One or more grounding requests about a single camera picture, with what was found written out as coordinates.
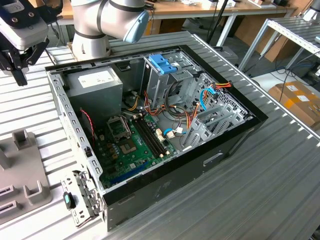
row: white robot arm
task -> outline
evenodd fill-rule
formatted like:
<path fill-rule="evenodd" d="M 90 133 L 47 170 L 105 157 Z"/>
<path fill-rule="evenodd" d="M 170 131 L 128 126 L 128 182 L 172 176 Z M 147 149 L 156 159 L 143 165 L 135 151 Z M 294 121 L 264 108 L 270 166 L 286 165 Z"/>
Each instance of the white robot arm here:
<path fill-rule="evenodd" d="M 144 0 L 72 0 L 71 5 L 75 28 L 72 51 L 78 60 L 108 56 L 107 35 L 137 42 L 148 24 Z"/>
<path fill-rule="evenodd" d="M 320 0 L 314 0 L 303 13 L 303 19 L 312 24 L 320 24 Z"/>

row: slotted aluminum table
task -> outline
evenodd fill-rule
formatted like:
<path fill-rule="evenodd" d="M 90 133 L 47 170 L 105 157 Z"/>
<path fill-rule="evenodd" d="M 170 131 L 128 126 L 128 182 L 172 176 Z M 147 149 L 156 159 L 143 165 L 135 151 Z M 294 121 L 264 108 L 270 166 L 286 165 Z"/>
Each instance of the slotted aluminum table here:
<path fill-rule="evenodd" d="M 266 44 L 264 50 L 261 52 L 262 56 L 264 53 L 266 53 L 266 51 L 269 50 L 270 46 L 272 46 L 278 35 L 283 35 L 301 47 L 286 66 L 287 69 L 292 66 L 304 49 L 320 58 L 320 43 L 315 41 L 316 36 L 320 35 L 319 24 L 311 24 L 303 20 L 301 17 L 271 18 L 265 20 L 249 50 L 244 56 L 241 64 L 239 65 L 239 70 L 244 70 L 249 59 L 256 50 L 257 45 L 266 33 L 268 27 L 274 29 L 275 32 L 270 38 L 269 42 Z"/>
<path fill-rule="evenodd" d="M 0 225 L 0 239 L 298 239 L 320 224 L 320 138 L 272 100 L 196 35 L 144 37 L 137 44 L 111 42 L 131 53 L 186 44 L 232 80 L 269 119 L 239 151 L 216 168 L 107 232 L 100 218 L 75 228 L 63 201 L 60 179 L 77 162 L 59 121 L 44 71 L 44 53 L 18 87 L 0 75 L 0 139 L 19 128 L 35 133 L 53 200 Z M 67 47 L 49 49 L 57 62 L 74 61 Z"/>

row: green circuit board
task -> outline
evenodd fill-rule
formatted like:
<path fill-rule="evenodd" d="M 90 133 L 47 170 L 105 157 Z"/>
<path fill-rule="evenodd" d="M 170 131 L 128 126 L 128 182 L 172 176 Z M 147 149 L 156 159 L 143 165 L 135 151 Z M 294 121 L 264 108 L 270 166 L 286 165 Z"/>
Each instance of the green circuit board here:
<path fill-rule="evenodd" d="M 153 130 L 158 128 L 150 115 L 144 116 L 143 119 Z M 167 154 L 164 154 L 163 157 L 154 156 L 132 121 L 131 119 L 127 121 L 131 137 L 121 139 L 119 142 L 115 142 L 107 125 L 95 130 L 97 139 L 94 144 L 94 153 L 103 169 L 100 181 L 106 188 L 177 154 L 176 149 L 165 140 L 163 143 L 159 143 L 167 151 Z"/>

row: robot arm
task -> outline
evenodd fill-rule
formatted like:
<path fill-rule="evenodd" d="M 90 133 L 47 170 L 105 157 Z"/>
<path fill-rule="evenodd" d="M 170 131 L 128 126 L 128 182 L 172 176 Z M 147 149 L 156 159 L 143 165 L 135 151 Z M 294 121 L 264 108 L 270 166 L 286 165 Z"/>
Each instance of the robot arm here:
<path fill-rule="evenodd" d="M 0 70 L 27 85 L 23 71 L 34 65 L 49 44 L 48 24 L 58 20 L 63 1 L 56 8 L 34 8 L 28 0 L 0 1 Z"/>
<path fill-rule="evenodd" d="M 106 35 L 137 42 L 148 24 L 144 0 L 72 0 L 71 5 L 75 28 L 72 51 L 78 60 L 108 56 Z"/>
<path fill-rule="evenodd" d="M 303 19 L 311 24 L 320 24 L 320 0 L 314 0 L 303 13 Z"/>
<path fill-rule="evenodd" d="M 13 75 L 19 86 L 27 85 L 24 72 L 34 65 L 49 44 L 48 24 L 58 20 L 58 7 L 34 8 L 28 0 L 0 0 L 0 70 Z M 144 0 L 72 0 L 75 36 L 73 54 L 78 60 L 110 54 L 107 35 L 137 42 L 149 14 Z"/>

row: blue latch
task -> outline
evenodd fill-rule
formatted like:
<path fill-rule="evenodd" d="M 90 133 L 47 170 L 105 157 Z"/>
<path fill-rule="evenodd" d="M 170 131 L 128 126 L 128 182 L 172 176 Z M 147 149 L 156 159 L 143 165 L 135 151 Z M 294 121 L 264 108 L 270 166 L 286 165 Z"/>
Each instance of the blue latch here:
<path fill-rule="evenodd" d="M 162 74 L 175 73 L 178 69 L 174 66 L 171 66 L 169 61 L 164 58 L 161 54 L 155 54 L 149 56 L 149 61 L 160 70 Z"/>

